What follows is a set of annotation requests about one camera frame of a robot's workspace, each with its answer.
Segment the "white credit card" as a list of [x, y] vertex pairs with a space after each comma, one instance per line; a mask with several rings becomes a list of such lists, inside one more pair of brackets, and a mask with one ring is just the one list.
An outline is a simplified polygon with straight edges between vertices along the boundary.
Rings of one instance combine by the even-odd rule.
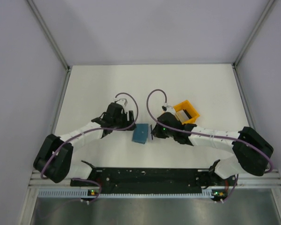
[[149, 132], [148, 139], [149, 139], [149, 142], [153, 141], [152, 131]]

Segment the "blue leather card holder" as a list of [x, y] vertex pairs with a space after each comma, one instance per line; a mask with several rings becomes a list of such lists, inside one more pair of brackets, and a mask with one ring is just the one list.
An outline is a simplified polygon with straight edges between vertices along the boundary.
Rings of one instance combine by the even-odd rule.
[[133, 131], [132, 141], [134, 143], [145, 144], [148, 138], [148, 124], [138, 123]]

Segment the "orange plastic card stand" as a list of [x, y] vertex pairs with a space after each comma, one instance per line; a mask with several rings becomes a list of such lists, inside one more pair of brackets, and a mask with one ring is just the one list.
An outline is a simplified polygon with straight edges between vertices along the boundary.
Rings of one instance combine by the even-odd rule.
[[188, 100], [173, 106], [173, 108], [175, 110], [175, 117], [182, 124], [194, 124], [197, 118], [200, 116], [200, 114]]

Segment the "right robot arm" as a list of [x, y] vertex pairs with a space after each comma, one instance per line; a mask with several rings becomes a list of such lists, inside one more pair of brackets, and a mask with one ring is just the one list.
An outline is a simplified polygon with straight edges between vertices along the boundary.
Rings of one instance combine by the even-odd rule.
[[163, 113], [155, 121], [153, 137], [173, 138], [179, 144], [210, 147], [232, 154], [210, 166], [209, 180], [216, 186], [232, 175], [263, 176], [273, 169], [273, 147], [251, 127], [236, 132], [206, 129], [196, 124], [183, 124], [170, 112]]

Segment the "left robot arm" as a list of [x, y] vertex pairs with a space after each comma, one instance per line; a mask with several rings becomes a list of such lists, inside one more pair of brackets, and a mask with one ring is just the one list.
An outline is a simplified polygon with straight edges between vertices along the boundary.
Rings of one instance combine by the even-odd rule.
[[65, 135], [48, 135], [33, 163], [34, 169], [40, 172], [42, 179], [60, 183], [64, 179], [81, 179], [92, 186], [97, 175], [92, 172], [93, 166], [81, 160], [74, 162], [72, 157], [76, 150], [84, 148], [95, 140], [102, 139], [116, 131], [130, 131], [136, 128], [134, 113], [126, 110], [124, 100], [108, 105], [107, 110], [99, 117], [92, 119], [85, 126]]

